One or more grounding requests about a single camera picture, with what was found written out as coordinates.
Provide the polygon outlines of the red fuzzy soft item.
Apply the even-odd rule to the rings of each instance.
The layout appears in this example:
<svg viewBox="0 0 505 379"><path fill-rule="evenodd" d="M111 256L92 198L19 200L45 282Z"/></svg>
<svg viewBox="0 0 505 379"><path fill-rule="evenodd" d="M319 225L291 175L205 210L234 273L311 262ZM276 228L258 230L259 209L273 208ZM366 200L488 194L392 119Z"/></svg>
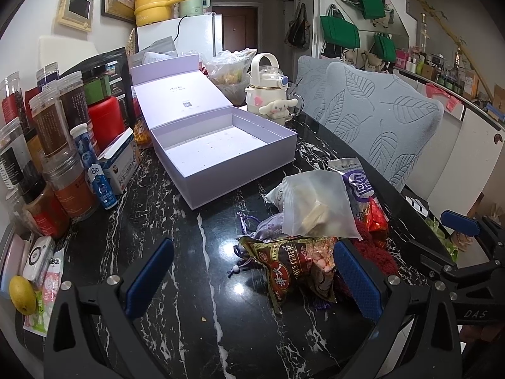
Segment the red fuzzy soft item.
<svg viewBox="0 0 505 379"><path fill-rule="evenodd" d="M354 220L361 239L351 239L351 243L364 259L374 263L385 276L399 275L398 266L387 251L385 242L376 239L367 229L364 222Z"/></svg>

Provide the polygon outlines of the colourful foil snack bag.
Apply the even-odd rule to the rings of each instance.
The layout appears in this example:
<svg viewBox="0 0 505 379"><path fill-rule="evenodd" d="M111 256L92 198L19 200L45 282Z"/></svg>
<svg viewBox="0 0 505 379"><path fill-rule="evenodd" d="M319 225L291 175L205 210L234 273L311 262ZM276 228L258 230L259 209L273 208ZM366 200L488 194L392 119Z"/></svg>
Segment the colourful foil snack bag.
<svg viewBox="0 0 505 379"><path fill-rule="evenodd" d="M322 300L334 303L336 237L281 237L264 242L239 237L239 246L263 268L275 313L296 286L310 288Z"/></svg>

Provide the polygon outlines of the silver purple snack packet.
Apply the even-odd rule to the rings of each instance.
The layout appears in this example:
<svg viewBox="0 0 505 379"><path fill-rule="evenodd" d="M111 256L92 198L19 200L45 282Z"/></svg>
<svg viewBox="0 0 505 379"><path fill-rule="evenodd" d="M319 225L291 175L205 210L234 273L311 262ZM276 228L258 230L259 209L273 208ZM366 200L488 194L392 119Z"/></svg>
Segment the silver purple snack packet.
<svg viewBox="0 0 505 379"><path fill-rule="evenodd" d="M328 168L339 173L349 186L354 199L361 204L375 199L375 191L368 180L365 170L358 158L338 158L328 161Z"/></svg>

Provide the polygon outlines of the translucent snack pouch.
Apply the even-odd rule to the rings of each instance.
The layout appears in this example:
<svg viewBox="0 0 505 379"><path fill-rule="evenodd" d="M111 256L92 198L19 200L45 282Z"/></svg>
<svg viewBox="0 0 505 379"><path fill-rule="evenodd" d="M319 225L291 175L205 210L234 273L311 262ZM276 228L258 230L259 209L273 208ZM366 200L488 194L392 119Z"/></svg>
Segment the translucent snack pouch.
<svg viewBox="0 0 505 379"><path fill-rule="evenodd" d="M355 238L355 224L342 177L312 170L282 180L282 231L289 236Z"/></svg>

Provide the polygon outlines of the lavender drawstring sachet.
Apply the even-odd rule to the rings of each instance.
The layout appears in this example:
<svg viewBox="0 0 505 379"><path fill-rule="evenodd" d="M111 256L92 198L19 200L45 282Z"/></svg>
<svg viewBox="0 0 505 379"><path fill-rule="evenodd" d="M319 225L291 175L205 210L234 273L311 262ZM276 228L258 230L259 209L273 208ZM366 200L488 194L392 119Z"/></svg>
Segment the lavender drawstring sachet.
<svg viewBox="0 0 505 379"><path fill-rule="evenodd" d="M279 212L260 221L256 216L245 215L241 212L236 214L241 233L254 240L271 242L283 237L282 231L283 213Z"/></svg>

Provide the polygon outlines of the red foil packet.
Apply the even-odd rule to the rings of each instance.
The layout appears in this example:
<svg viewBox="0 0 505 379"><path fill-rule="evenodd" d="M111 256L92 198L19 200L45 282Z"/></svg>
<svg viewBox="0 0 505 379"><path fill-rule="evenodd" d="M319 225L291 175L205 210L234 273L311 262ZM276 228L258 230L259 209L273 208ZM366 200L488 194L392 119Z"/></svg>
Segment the red foil packet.
<svg viewBox="0 0 505 379"><path fill-rule="evenodd" d="M369 197L361 209L361 222L370 234L387 234L388 220L375 198Z"/></svg>

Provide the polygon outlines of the white blue medicine box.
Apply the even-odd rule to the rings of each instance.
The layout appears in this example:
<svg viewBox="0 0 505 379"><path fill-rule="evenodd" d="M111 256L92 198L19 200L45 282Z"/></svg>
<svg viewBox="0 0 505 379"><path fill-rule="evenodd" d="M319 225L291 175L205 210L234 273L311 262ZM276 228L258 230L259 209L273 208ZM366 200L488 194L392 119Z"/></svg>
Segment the white blue medicine box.
<svg viewBox="0 0 505 379"><path fill-rule="evenodd" d="M121 195L139 165L134 132L127 128L99 155L98 161L115 195Z"/></svg>

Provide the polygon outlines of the orange-content clear jar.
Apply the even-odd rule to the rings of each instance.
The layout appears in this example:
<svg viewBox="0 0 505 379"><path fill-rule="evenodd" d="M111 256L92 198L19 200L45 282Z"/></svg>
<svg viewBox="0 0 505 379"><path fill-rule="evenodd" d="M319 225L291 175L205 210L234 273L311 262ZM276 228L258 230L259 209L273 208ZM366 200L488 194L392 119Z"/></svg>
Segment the orange-content clear jar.
<svg viewBox="0 0 505 379"><path fill-rule="evenodd" d="M43 176L74 222L87 219L98 207L98 200L88 186L80 155L71 148L62 149L43 160Z"/></svg>

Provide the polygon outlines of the lavender open gift box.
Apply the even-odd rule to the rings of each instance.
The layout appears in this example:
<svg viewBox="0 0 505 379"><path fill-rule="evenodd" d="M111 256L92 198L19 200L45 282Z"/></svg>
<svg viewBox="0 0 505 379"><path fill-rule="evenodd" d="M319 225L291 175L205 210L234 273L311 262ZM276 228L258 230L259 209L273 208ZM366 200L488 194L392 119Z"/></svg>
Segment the lavender open gift box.
<svg viewBox="0 0 505 379"><path fill-rule="evenodd" d="M297 135L231 105L196 55L131 68L158 159L195 210L292 163Z"/></svg>

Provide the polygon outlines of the green-label dark jar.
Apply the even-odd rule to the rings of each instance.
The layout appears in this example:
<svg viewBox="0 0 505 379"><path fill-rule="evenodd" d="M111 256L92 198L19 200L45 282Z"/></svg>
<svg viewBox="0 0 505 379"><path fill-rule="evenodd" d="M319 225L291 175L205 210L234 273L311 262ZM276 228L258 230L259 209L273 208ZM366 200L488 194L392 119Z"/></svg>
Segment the green-label dark jar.
<svg viewBox="0 0 505 379"><path fill-rule="evenodd" d="M109 76L101 75L84 84L84 93L88 107L96 105L112 96Z"/></svg>

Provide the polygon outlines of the green tote bag left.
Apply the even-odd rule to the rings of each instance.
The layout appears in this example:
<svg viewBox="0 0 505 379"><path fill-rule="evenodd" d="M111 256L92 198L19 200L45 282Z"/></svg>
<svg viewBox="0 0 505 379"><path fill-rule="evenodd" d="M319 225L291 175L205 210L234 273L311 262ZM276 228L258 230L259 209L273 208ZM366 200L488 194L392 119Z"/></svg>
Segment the green tote bag left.
<svg viewBox="0 0 505 379"><path fill-rule="evenodd" d="M353 23L328 15L321 15L320 21L326 43L338 45L344 49L360 47L359 30Z"/></svg>

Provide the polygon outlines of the green tote bag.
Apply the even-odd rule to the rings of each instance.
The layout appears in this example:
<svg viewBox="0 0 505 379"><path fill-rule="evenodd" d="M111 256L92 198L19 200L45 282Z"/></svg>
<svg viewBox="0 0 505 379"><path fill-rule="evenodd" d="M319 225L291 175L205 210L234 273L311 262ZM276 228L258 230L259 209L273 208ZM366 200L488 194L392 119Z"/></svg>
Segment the green tote bag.
<svg viewBox="0 0 505 379"><path fill-rule="evenodd" d="M367 20L376 20L385 17L383 0L360 0L362 14Z"/></svg>
<svg viewBox="0 0 505 379"><path fill-rule="evenodd" d="M320 21L326 43L338 45L344 49L360 47L359 30L353 23L328 15L321 15Z"/></svg>

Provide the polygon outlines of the green tote bag upper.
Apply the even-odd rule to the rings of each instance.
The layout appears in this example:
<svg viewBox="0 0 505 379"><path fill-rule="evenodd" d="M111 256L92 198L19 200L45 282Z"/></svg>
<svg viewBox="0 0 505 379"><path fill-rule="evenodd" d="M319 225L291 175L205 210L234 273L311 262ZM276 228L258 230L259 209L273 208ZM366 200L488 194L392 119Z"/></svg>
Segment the green tote bag upper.
<svg viewBox="0 0 505 379"><path fill-rule="evenodd" d="M367 20L376 20L385 17L383 0L360 0L362 14Z"/></svg>

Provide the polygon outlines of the white refrigerator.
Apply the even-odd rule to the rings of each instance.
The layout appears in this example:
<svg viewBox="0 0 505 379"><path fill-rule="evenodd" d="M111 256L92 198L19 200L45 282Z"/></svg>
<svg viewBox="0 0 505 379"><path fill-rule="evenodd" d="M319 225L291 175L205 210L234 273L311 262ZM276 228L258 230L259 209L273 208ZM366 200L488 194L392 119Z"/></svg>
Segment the white refrigerator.
<svg viewBox="0 0 505 379"><path fill-rule="evenodd" d="M140 50L171 37L179 54L196 51L210 60L223 51L223 17L210 13L160 21L137 28Z"/></svg>

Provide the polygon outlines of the yellow pot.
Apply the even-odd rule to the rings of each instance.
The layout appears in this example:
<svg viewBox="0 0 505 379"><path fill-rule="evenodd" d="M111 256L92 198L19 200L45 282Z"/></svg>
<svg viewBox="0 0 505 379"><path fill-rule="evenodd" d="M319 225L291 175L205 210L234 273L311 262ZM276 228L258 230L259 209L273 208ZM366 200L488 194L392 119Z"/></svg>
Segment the yellow pot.
<svg viewBox="0 0 505 379"><path fill-rule="evenodd" d="M188 0L134 0L137 27L151 25L172 18L172 7Z"/></svg>

